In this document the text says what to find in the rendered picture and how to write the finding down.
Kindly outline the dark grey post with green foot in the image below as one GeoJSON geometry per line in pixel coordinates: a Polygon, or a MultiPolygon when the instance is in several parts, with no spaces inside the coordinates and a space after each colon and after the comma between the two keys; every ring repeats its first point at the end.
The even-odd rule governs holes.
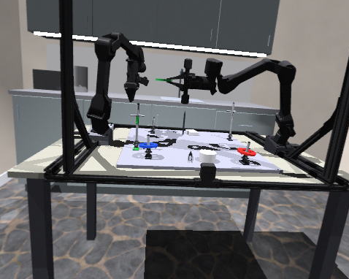
{"type": "Polygon", "coordinates": [[[138,127],[139,127],[139,116],[144,117],[144,115],[139,115],[139,103],[137,103],[137,114],[136,115],[131,115],[131,116],[136,116],[136,138],[134,140],[134,148],[133,150],[139,150],[139,140],[138,140],[138,127]]]}

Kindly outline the grey post with side pins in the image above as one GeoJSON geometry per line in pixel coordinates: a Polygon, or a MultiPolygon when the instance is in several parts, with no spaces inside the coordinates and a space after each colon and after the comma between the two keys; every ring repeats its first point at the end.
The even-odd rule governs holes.
{"type": "Polygon", "coordinates": [[[231,139],[231,138],[233,137],[233,136],[232,136],[232,133],[231,133],[231,130],[232,130],[233,115],[234,115],[234,112],[235,112],[235,111],[234,111],[234,102],[233,102],[233,105],[232,105],[232,111],[228,111],[228,110],[227,110],[227,112],[231,112],[231,125],[230,125],[230,132],[229,132],[229,135],[228,135],[229,138],[227,138],[227,140],[228,140],[228,141],[233,141],[233,140],[231,139]]]}

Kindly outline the red ring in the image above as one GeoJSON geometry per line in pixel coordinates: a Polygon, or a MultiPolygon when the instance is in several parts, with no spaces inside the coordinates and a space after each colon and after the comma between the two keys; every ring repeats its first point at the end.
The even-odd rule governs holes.
{"type": "Polygon", "coordinates": [[[238,148],[237,151],[246,156],[256,156],[256,152],[254,152],[253,150],[248,150],[248,153],[245,152],[246,148],[238,148]]]}

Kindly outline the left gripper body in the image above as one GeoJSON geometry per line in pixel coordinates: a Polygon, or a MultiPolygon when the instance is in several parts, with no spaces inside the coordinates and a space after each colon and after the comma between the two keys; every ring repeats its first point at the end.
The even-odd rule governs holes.
{"type": "Polygon", "coordinates": [[[124,88],[135,89],[139,88],[139,83],[136,83],[138,72],[127,71],[127,81],[124,83],[124,88]],[[128,83],[129,82],[129,83],[128,83]]]}

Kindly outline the white short cylinder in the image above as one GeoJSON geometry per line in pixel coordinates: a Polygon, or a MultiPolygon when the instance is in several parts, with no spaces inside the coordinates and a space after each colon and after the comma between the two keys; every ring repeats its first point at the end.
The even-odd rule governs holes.
{"type": "Polygon", "coordinates": [[[200,150],[199,161],[203,163],[215,163],[216,152],[213,150],[200,150]]]}

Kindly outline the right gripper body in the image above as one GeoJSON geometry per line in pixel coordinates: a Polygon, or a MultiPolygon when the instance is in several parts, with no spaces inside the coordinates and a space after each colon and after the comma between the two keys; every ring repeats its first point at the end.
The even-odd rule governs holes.
{"type": "Polygon", "coordinates": [[[184,60],[184,85],[183,85],[183,95],[181,96],[181,103],[182,104],[188,104],[189,103],[189,95],[188,95],[188,89],[203,89],[204,85],[204,77],[203,76],[194,76],[194,75],[189,75],[190,69],[192,69],[192,60],[189,58],[186,58],[184,60]],[[187,63],[186,63],[187,61],[187,63]],[[189,78],[190,78],[190,86],[189,86],[189,78]]]}

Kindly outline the white notepad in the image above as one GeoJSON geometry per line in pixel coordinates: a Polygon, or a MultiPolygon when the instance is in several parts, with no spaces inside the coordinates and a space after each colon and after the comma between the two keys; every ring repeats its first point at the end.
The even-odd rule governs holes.
{"type": "Polygon", "coordinates": [[[199,136],[199,132],[195,130],[185,130],[185,133],[190,135],[190,136],[199,136]]]}

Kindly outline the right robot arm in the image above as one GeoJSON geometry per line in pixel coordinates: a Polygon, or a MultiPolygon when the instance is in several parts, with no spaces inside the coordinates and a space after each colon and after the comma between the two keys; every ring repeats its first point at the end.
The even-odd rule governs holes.
{"type": "Polygon", "coordinates": [[[289,143],[286,142],[288,138],[293,137],[296,134],[294,131],[294,121],[291,116],[291,84],[296,75],[296,67],[288,61],[277,61],[264,58],[258,63],[249,66],[236,74],[223,76],[220,74],[222,66],[222,61],[214,58],[207,58],[204,69],[204,73],[207,77],[204,77],[202,90],[211,90],[210,93],[213,95],[217,92],[215,88],[216,85],[218,85],[218,90],[223,94],[227,94],[233,91],[240,83],[261,74],[262,72],[271,71],[277,74],[280,81],[280,111],[278,114],[275,114],[275,121],[279,126],[279,130],[274,137],[271,137],[271,139],[279,146],[288,145],[289,143]],[[216,78],[218,84],[215,81],[216,78]]]}

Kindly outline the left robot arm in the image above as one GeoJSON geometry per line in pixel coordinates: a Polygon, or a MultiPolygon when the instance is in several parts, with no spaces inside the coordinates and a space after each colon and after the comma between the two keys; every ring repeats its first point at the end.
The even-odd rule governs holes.
{"type": "Polygon", "coordinates": [[[95,40],[95,54],[98,58],[96,94],[91,100],[87,117],[91,119],[91,132],[104,134],[109,129],[108,119],[112,108],[112,99],[108,97],[110,63],[120,47],[126,51],[127,71],[144,72],[144,53],[141,47],[133,45],[120,32],[113,31],[95,40]],[[117,40],[117,41],[116,41],[117,40]],[[139,63],[139,66],[138,66],[139,63]],[[100,117],[98,117],[100,116],[100,117]],[[104,117],[103,117],[104,116],[104,117]]]}

